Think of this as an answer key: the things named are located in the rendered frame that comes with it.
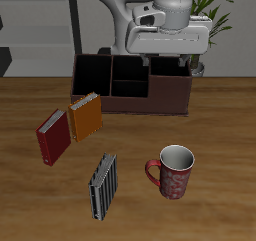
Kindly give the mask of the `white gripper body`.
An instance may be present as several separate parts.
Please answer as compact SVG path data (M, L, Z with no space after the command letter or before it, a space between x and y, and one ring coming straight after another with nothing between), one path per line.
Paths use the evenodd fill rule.
M204 54L208 48L212 20L192 16L189 25L173 33L161 33L158 27L129 24L126 50L131 54Z

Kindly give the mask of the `dark brown desk caddy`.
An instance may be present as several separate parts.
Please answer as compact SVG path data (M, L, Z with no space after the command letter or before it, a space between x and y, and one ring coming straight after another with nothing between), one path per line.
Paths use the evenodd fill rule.
M71 100L94 92L104 113L188 114L192 85L189 65L176 57L80 54L74 59Z

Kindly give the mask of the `red patterned mug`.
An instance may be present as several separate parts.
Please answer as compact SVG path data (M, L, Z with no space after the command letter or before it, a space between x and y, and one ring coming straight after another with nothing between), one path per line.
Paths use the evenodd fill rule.
M145 165L147 177L159 187L160 193L167 199L180 199L186 191L189 176L195 163L193 153L186 147L170 145L162 149L159 160L149 160ZM149 168L157 166L160 179L153 177Z

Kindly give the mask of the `green pot plant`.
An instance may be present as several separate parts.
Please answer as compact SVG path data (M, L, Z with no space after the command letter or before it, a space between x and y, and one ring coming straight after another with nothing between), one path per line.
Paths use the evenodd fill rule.
M212 42L211 39L217 35L218 33L226 30L232 29L231 26L223 26L227 21L230 13L227 13L220 17L218 21L215 22L215 16L220 8L220 5L214 8L213 10L209 10L209 13L203 12L203 10L208 7L211 3L213 3L215 0L192 0L192 10L191 15L192 16L199 16L199 14L203 14L201 17L209 17L213 21L213 27L212 30L209 32L209 46L210 48L212 45L216 45L216 43ZM204 74L205 66L202 62L199 61L200 55L199 54L193 54L190 57L190 68L192 77L202 77Z

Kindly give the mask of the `orange book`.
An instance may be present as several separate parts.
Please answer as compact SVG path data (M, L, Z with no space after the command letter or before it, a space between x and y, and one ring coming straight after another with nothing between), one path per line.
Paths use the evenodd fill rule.
M72 135L80 142L102 127L101 98L92 92L68 106Z

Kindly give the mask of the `white shelf unit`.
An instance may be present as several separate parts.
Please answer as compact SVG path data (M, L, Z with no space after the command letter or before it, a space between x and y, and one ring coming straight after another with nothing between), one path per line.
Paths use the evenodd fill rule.
M77 0L0 0L0 77L70 77L81 52Z

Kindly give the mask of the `dark red book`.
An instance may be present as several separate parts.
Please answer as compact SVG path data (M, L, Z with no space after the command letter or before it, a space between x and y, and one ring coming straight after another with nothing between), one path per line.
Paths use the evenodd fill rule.
M35 132L43 162L52 166L71 144L67 113L56 109Z

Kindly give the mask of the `grey striped book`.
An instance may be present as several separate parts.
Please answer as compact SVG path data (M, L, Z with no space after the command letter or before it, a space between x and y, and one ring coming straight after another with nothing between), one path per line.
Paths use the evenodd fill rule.
M105 153L88 183L94 219L104 220L117 187L117 156Z

